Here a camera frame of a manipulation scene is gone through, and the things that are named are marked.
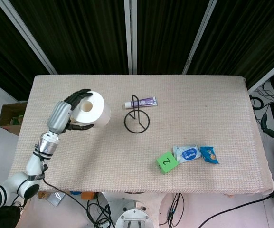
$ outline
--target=number 2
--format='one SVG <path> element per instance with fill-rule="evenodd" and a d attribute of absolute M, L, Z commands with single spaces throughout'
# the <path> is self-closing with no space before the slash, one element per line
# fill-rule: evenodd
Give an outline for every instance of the number 2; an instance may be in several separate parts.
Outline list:
<path fill-rule="evenodd" d="M 164 161 L 164 162 L 163 162 L 163 165 L 166 165 L 165 163 L 170 163 L 170 159 L 167 158 L 167 161 Z"/>

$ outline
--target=blue snack packet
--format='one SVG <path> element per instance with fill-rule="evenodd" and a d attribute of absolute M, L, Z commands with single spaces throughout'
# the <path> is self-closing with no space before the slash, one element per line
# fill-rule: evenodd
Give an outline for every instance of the blue snack packet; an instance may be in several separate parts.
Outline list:
<path fill-rule="evenodd" d="M 215 152 L 214 152 L 214 147 L 212 146 L 201 146 L 200 147 L 200 153 L 202 154 L 204 161 L 213 163 L 213 164 L 219 164 L 217 161 Z"/>

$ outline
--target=robotic arm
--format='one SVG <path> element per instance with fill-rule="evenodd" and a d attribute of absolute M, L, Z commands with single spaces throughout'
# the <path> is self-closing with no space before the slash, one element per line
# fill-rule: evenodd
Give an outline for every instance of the robotic arm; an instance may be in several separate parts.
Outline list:
<path fill-rule="evenodd" d="M 59 135 L 66 130 L 88 130 L 94 125 L 79 126 L 70 124 L 72 111 L 85 97 L 90 97 L 90 89 L 82 89 L 73 93 L 55 106 L 47 126 L 27 163 L 26 171 L 19 172 L 0 185 L 0 207 L 4 206 L 11 193 L 16 193 L 24 199 L 30 199 L 38 192 L 40 180 L 45 178 L 48 162 L 59 144 Z"/>

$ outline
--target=cable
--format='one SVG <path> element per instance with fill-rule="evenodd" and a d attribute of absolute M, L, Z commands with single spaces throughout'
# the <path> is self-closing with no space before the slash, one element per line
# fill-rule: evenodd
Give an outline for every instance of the cable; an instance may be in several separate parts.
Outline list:
<path fill-rule="evenodd" d="M 263 96 L 263 97 L 265 97 L 266 99 L 268 99 L 270 101 L 274 101 L 274 94 L 271 90 L 259 90 L 259 89 L 257 89 L 256 92 L 258 92 L 258 94 L 260 96 Z"/>
<path fill-rule="evenodd" d="M 183 209 L 182 209 L 182 213 L 181 213 L 180 219 L 178 220 L 178 222 L 175 225 L 173 225 L 174 227 L 176 227 L 180 223 L 180 221 L 182 219 L 182 216 L 183 216 L 183 213 L 184 213 L 184 208 L 185 208 L 185 202 L 184 202 L 183 195 L 181 193 L 180 193 L 180 195 L 181 195 L 182 201 L 183 201 Z"/>
<path fill-rule="evenodd" d="M 60 190 L 60 189 L 58 189 L 57 187 L 53 186 L 52 184 L 47 183 L 45 179 L 43 179 L 43 182 L 44 182 L 46 185 L 48 185 L 48 186 L 50 186 L 50 187 L 56 189 L 57 191 L 59 191 L 59 192 L 61 192 L 61 193 L 64 193 L 64 194 L 68 195 L 68 196 L 69 196 L 70 198 L 72 198 L 75 202 L 77 202 L 82 208 L 84 208 L 84 210 L 86 211 L 86 215 L 87 215 L 88 219 L 93 223 L 94 228 L 101 228 L 100 225 L 105 224 L 106 222 L 109 222 L 108 228 L 110 228 L 111 225 L 114 226 L 113 221 L 112 221 L 112 219 L 111 219 L 111 212 L 110 212 L 109 204 L 107 204 L 107 205 L 105 206 L 105 208 L 103 208 L 102 206 L 100 206 L 100 204 L 99 204 L 99 199 L 97 198 L 97 203 L 91 203 L 91 204 L 89 204 L 89 201 L 88 201 L 88 202 L 87 202 L 87 208 L 86 208 L 86 207 L 84 207 L 79 201 L 77 201 L 74 197 L 72 197 L 72 196 L 69 195 L 68 193 L 66 193 L 66 192 L 64 192 L 64 191 L 62 191 L 62 190 Z M 101 210 L 101 214 L 99 215 L 99 217 L 97 218 L 96 221 L 93 219 L 92 215 L 91 215 L 90 212 L 89 212 L 89 207 L 90 207 L 91 205 L 96 205 L 96 206 L 98 206 L 98 207 L 100 208 L 100 210 Z M 105 215 L 106 218 L 99 219 L 102 215 Z"/>
<path fill-rule="evenodd" d="M 250 99 L 251 101 L 254 101 L 254 104 L 252 104 L 253 110 L 260 110 L 263 108 L 264 102 L 259 97 L 250 95 Z M 255 100 L 260 102 L 260 107 L 255 107 Z"/>
<path fill-rule="evenodd" d="M 232 210 L 236 210 L 236 209 L 238 209 L 238 208 L 241 208 L 241 207 L 244 207 L 244 206 L 253 204 L 253 203 L 258 203 L 258 202 L 267 200 L 267 199 L 269 199 L 269 198 L 271 198 L 271 197 L 273 197 L 273 196 L 274 196 L 274 193 L 271 194 L 271 195 L 269 195 L 269 196 L 267 196 L 267 197 L 265 197 L 265 198 L 258 199 L 258 200 L 255 200 L 255 201 L 251 201 L 251 202 L 242 204 L 242 205 L 240 205 L 240 206 L 237 206 L 237 207 L 234 207 L 234 208 L 231 208 L 231 209 L 228 209 L 228 210 L 224 210 L 224 211 L 222 211 L 222 212 L 219 212 L 219 213 L 217 213 L 216 215 L 213 215 L 213 216 L 209 217 L 207 220 L 205 220 L 198 228 L 201 228 L 207 221 L 211 220 L 212 218 L 214 218 L 214 217 L 216 217 L 216 216 L 218 216 L 218 215 L 221 215 L 221 214 L 223 214 L 223 213 L 226 213 L 226 212 L 229 212 L 229 211 L 232 211 Z"/>
<path fill-rule="evenodd" d="M 14 198 L 14 200 L 13 200 L 13 202 L 12 202 L 12 204 L 11 205 L 13 205 L 14 204 L 14 202 L 17 200 L 17 198 L 19 197 L 19 195 L 16 197 L 16 198 Z"/>
<path fill-rule="evenodd" d="M 86 212 L 87 212 L 86 207 L 84 207 L 83 204 L 80 203 L 79 201 L 77 201 L 74 197 L 72 197 L 72 196 L 69 195 L 68 193 L 66 193 L 66 192 L 64 192 L 64 191 L 62 191 L 62 190 L 60 190 L 60 189 L 58 189 L 57 187 L 53 186 L 52 184 L 47 183 L 46 180 L 45 180 L 45 178 L 43 179 L 43 182 L 44 182 L 46 185 L 48 185 L 48 186 L 50 186 L 50 187 L 56 189 L 57 191 L 59 191 L 59 192 L 61 192 L 61 193 L 64 193 L 64 194 L 68 195 L 68 196 L 69 196 L 70 198 L 72 198 L 75 202 L 77 202 L 82 208 L 84 208 L 84 210 L 86 210 Z"/>
<path fill-rule="evenodd" d="M 266 108 L 264 114 L 267 113 L 268 109 L 269 109 L 269 106 Z M 254 110 L 254 115 L 255 115 L 255 119 L 256 119 L 257 123 L 260 124 L 261 119 L 258 119 L 258 118 L 257 118 L 255 110 Z"/>
<path fill-rule="evenodd" d="M 181 213 L 181 216 L 178 220 L 178 222 L 174 225 L 173 224 L 173 219 L 174 219 L 174 214 L 177 210 L 177 206 L 178 206 L 178 203 L 179 203 L 179 199 L 182 198 L 182 202 L 183 202 L 183 209 L 182 209 L 182 213 Z M 168 213 L 168 216 L 167 216 L 167 219 L 166 219 L 166 222 L 162 223 L 162 224 L 159 224 L 160 226 L 161 225 L 165 225 L 165 224 L 168 224 L 169 225 L 169 228 L 173 228 L 175 226 L 177 226 L 182 217 L 183 217 L 183 213 L 184 213 L 184 207 L 185 207 L 185 202 L 184 202 L 184 198 L 183 198 L 183 195 L 181 193 L 176 193 L 172 203 L 171 203 L 171 206 L 170 206 L 170 210 L 169 210 L 169 213 Z"/>
<path fill-rule="evenodd" d="M 261 85 L 262 89 L 265 89 L 265 84 L 266 84 L 266 82 L 267 82 L 267 81 L 265 81 L 265 82 Z"/>

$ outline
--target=table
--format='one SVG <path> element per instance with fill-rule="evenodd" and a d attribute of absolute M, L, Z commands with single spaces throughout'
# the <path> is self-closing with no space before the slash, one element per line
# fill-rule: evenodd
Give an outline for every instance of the table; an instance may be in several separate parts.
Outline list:
<path fill-rule="evenodd" d="M 47 131 L 59 100 L 90 88 L 109 104 L 104 128 L 67 131 L 49 162 L 46 180 L 63 190 L 107 192 L 270 193 L 272 176 L 245 86 L 240 76 L 44 75 L 29 96 L 10 175 L 25 171 L 34 145 Z M 128 132 L 124 102 L 156 96 L 142 110 L 151 123 Z M 202 158 L 162 174 L 155 159 L 174 145 L 214 146 L 220 164 Z M 44 183 L 41 190 L 52 190 Z"/>

